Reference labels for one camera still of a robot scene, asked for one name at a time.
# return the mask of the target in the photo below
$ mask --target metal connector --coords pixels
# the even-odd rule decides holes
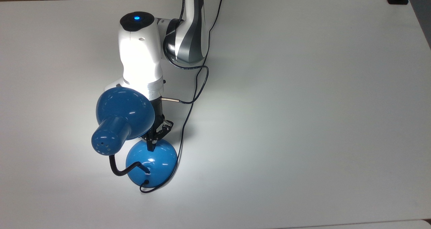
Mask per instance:
[[[179,103],[180,100],[179,99],[171,99],[171,98],[162,98],[163,101],[170,101],[170,102],[176,102]]]

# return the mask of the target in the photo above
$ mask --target lamp head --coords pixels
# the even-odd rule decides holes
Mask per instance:
[[[106,90],[97,101],[99,127],[91,137],[93,148],[110,156],[120,151],[126,140],[144,135],[153,125],[151,102],[141,93],[124,87]]]

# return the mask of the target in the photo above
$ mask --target black cable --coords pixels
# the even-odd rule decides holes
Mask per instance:
[[[109,156],[109,164],[111,165],[111,170],[112,172],[117,175],[117,176],[124,176],[126,174],[128,174],[132,169],[134,169],[135,167],[139,167],[140,169],[142,169],[143,171],[149,173],[150,171],[148,170],[148,168],[146,168],[144,165],[142,165],[142,163],[140,162],[134,162],[132,163],[130,166],[128,166],[126,169],[124,169],[123,171],[119,171],[117,168],[117,164],[115,163],[115,155],[111,155]]]
[[[209,51],[209,42],[210,42],[210,39],[211,39],[211,31],[212,31],[212,29],[214,28],[215,23],[217,22],[217,19],[218,19],[218,17],[219,17],[220,7],[221,7],[221,6],[222,6],[222,0],[220,0],[219,9],[217,10],[217,16],[215,17],[214,23],[212,24],[211,29],[209,29],[209,33],[208,33],[208,51]],[[206,52],[205,60],[203,61],[203,64],[202,64],[202,65],[205,65],[206,58],[208,57],[208,51]],[[196,98],[196,92],[197,92],[197,81],[198,81],[198,77],[199,77],[200,71],[202,71],[202,68],[200,68],[200,70],[199,70],[199,71],[197,72],[197,74],[196,74],[195,86],[194,86],[194,95],[193,95],[193,98],[194,98],[194,99]],[[151,192],[155,191],[156,189],[160,188],[161,186],[165,185],[165,184],[166,184],[166,182],[168,182],[168,181],[172,178],[172,176],[175,174],[175,172],[177,171],[178,164],[179,164],[179,161],[180,161],[180,157],[181,157],[181,154],[182,154],[182,151],[183,151],[183,145],[184,145],[184,130],[185,130],[185,128],[186,128],[186,124],[187,124],[187,122],[188,122],[188,120],[189,120],[189,118],[190,118],[191,111],[193,110],[193,106],[194,106],[194,103],[192,103],[192,104],[190,105],[189,112],[188,112],[188,114],[187,114],[186,120],[184,121],[184,123],[183,123],[183,127],[182,127],[182,129],[181,129],[180,147],[179,147],[179,149],[178,149],[177,162],[175,163],[174,169],[172,170],[172,172],[171,172],[171,174],[169,175],[169,177],[168,177],[165,181],[163,181],[163,183],[161,183],[160,185],[158,185],[158,186],[156,186],[156,187],[154,187],[154,188],[152,188],[152,189],[150,189],[150,190],[148,190],[148,191],[144,191],[144,190],[142,189],[142,188],[143,188],[143,186],[145,185],[145,182],[144,182],[143,184],[141,184],[141,185],[140,185],[140,187],[139,187],[139,190],[140,190],[142,193],[145,193],[145,194],[147,194],[147,193],[151,193]]]
[[[181,5],[181,13],[180,13],[180,18],[178,19],[178,23],[175,26],[175,29],[178,28],[178,26],[180,25],[181,21],[183,20],[183,14],[184,14],[184,7],[186,5],[186,0],[183,0],[182,5]]]

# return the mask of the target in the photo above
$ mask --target blue dome base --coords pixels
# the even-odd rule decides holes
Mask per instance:
[[[171,175],[177,163],[177,152],[166,140],[158,141],[154,151],[148,151],[146,142],[141,140],[130,149],[126,158],[126,166],[130,166],[134,162],[142,163],[150,170],[150,173],[135,167],[127,174],[129,178],[139,186],[148,180],[143,187],[154,188],[165,182]]]

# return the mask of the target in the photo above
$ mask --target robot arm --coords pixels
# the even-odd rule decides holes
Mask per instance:
[[[123,76],[105,87],[97,103],[100,126],[92,137],[93,148],[109,156],[114,174],[128,174],[141,187],[158,188],[177,166],[174,148],[162,141],[173,123],[163,115],[160,60],[165,56],[176,67],[190,68],[204,62],[208,51],[203,0],[183,0],[181,16],[184,11],[185,20],[156,19],[141,11],[121,18],[118,38]],[[128,168],[118,171],[114,154],[125,140],[136,137],[143,141],[129,152]]]

